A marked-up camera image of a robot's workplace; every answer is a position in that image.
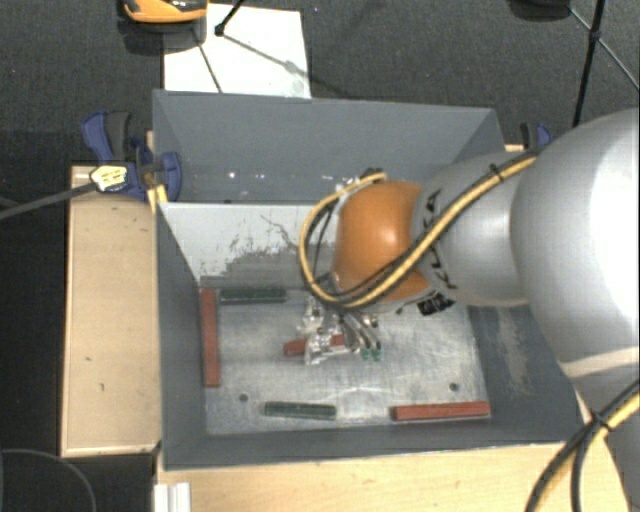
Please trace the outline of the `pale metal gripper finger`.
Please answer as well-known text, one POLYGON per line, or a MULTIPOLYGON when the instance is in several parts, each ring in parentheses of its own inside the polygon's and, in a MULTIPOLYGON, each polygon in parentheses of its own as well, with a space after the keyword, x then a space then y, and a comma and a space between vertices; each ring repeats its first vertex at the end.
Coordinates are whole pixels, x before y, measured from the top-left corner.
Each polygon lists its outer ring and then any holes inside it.
POLYGON ((337 356, 350 354, 351 350, 344 345, 315 346, 307 345, 304 352, 304 363, 307 366, 318 365, 337 356))
POLYGON ((325 340, 324 317, 304 316, 297 327, 297 333, 305 344, 321 345, 325 340))

